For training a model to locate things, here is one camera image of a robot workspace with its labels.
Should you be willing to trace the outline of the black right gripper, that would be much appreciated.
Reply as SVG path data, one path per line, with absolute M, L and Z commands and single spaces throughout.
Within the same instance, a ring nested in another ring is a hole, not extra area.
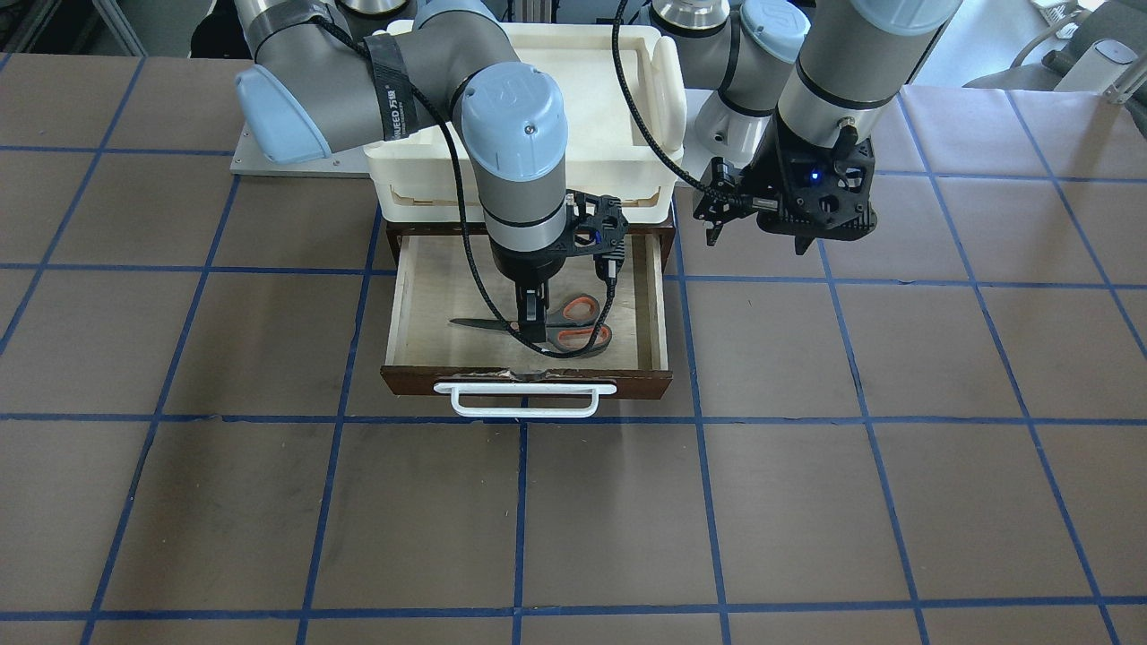
M 553 244 L 537 252 L 512 252 L 498 244 L 491 224 L 491 244 L 496 267 L 512 280 L 548 280 L 557 274 L 565 261 L 590 254 L 595 262 L 599 280 L 615 280 L 625 261 L 625 236 L 629 222 L 621 201 L 611 195 L 565 192 L 557 208 L 565 205 L 565 230 Z M 548 337 L 548 282 L 515 282 L 516 328 L 522 339 L 540 344 Z

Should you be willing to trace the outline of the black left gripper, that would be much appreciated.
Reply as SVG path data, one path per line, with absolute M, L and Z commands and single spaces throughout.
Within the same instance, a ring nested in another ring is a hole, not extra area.
M 828 148 L 807 143 L 781 119 L 766 127 L 756 160 L 742 170 L 712 158 L 707 168 L 705 244 L 726 223 L 755 217 L 758 227 L 796 241 L 855 241 L 877 226 L 871 204 L 875 160 L 855 119 L 840 119 Z

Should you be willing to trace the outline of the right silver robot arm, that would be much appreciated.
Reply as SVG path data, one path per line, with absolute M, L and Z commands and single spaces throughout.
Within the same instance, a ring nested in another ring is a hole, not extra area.
M 512 279 L 517 314 L 496 326 L 543 356 L 595 350 L 548 339 L 548 281 L 591 254 L 606 297 L 616 292 L 627 220 L 618 199 L 565 186 L 569 125 L 556 81 L 518 59 L 479 1 L 429 1 L 401 34 L 356 39 L 323 1 L 237 1 L 253 67 L 237 73 L 237 101 L 263 155 L 278 164 L 330 158 L 437 126 L 454 173 L 470 155 L 496 266 Z

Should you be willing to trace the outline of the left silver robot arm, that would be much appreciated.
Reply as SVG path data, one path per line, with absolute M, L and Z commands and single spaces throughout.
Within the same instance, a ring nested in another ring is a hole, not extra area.
M 751 160 L 713 155 L 694 217 L 707 244 L 735 219 L 794 240 L 856 241 L 877 226 L 871 132 L 923 65 L 957 1 L 651 1 L 688 90 L 767 126 Z

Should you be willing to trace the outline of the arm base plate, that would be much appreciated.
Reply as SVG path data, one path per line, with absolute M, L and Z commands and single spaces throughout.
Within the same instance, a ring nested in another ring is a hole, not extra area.
M 231 163 L 237 176 L 278 176 L 279 178 L 365 178 L 369 179 L 367 158 L 362 148 L 335 151 L 331 158 L 304 160 L 281 164 L 263 155 L 253 131 L 244 122 Z

